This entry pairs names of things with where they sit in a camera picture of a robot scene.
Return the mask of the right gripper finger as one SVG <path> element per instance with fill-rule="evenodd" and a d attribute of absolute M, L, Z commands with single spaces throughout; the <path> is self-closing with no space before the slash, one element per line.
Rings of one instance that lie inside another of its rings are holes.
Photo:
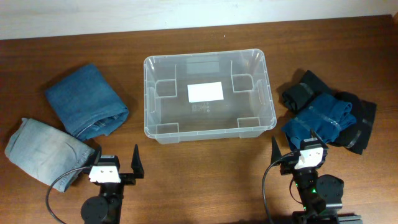
<path fill-rule="evenodd" d="M 274 136 L 271 138 L 271 141 L 272 141 L 271 165 L 278 165 L 280 164 L 280 158 L 282 157 L 282 154 Z"/>
<path fill-rule="evenodd" d="M 313 129 L 310 130 L 310 135 L 311 135 L 312 138 L 316 138 L 316 139 L 318 139 L 320 142 L 323 143 L 323 140 L 321 139 L 321 137 L 320 137 Z"/>

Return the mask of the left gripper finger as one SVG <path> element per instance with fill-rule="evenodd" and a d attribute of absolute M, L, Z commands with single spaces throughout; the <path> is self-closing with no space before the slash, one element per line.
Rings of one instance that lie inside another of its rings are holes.
<path fill-rule="evenodd" d="M 102 147 L 98 146 L 95 151 L 90 155 L 90 165 L 95 165 L 98 163 L 102 155 Z"/>
<path fill-rule="evenodd" d="M 134 174 L 144 174 L 144 168 L 141 162 L 141 158 L 139 155 L 139 148 L 137 144 L 134 146 L 133 150 L 131 169 L 133 170 Z"/>

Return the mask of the blue garment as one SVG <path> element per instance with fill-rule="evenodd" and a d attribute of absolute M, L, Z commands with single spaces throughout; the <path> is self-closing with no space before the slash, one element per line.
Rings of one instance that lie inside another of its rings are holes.
<path fill-rule="evenodd" d="M 318 95 L 296 117 L 282 127 L 291 149 L 300 147 L 304 139 L 311 138 L 314 130 L 323 142 L 333 142 L 356 118 L 351 114 L 353 105 L 326 93 Z"/>

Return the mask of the dark blue jeans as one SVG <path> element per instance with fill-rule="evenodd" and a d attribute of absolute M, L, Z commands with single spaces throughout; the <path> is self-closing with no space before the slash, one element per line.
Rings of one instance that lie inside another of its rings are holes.
<path fill-rule="evenodd" d="M 93 64 L 48 88 L 45 96 L 66 131 L 80 141 L 110 135 L 129 115 L 127 106 Z"/>

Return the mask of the light blue jeans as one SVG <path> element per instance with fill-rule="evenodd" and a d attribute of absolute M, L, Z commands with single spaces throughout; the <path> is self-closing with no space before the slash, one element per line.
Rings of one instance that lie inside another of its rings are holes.
<path fill-rule="evenodd" d="M 32 118 L 22 119 L 4 150 L 13 164 L 59 192 L 65 192 L 78 174 L 58 178 L 85 165 L 94 152 L 73 136 Z"/>

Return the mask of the black garment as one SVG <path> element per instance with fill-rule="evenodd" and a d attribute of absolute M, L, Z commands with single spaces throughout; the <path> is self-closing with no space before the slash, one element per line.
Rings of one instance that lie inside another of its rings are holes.
<path fill-rule="evenodd" d="M 368 146 L 373 122 L 376 116 L 377 104 L 361 100 L 358 96 L 346 91 L 334 92 L 328 85 L 321 81 L 313 72 L 306 71 L 297 84 L 292 85 L 282 93 L 284 105 L 298 115 L 318 95 L 322 93 L 334 96 L 338 100 L 349 102 L 353 105 L 351 114 L 356 118 L 356 124 L 351 125 L 333 142 L 328 142 L 336 147 L 345 147 L 349 151 L 362 154 Z"/>

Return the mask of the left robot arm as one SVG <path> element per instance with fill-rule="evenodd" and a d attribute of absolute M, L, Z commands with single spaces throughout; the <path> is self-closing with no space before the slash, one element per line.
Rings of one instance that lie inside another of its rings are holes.
<path fill-rule="evenodd" d="M 81 217 L 85 224 L 118 224 L 124 198 L 124 187 L 136 185 L 137 179 L 144 178 L 144 168 L 139 156 L 139 148 L 134 146 L 130 173 L 120 173 L 119 158 L 103 155 L 96 151 L 86 163 L 89 167 L 83 172 L 89 181 L 99 186 L 99 194 L 87 199 L 81 207 Z"/>

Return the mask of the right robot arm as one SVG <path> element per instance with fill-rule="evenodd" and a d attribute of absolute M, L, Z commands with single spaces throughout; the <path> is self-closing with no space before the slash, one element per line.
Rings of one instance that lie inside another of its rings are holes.
<path fill-rule="evenodd" d="M 300 142 L 298 149 L 281 154 L 275 138 L 272 138 L 271 163 L 262 178 L 262 196 L 268 216 L 272 223 L 266 201 L 266 176 L 272 167 L 279 166 L 281 175 L 292 175 L 300 196 L 303 211 L 292 213 L 292 223 L 362 223 L 359 215 L 339 215 L 342 209 L 344 181 L 333 175 L 318 175 L 317 170 L 325 163 L 328 146 L 321 137 L 310 130 L 311 138 Z"/>

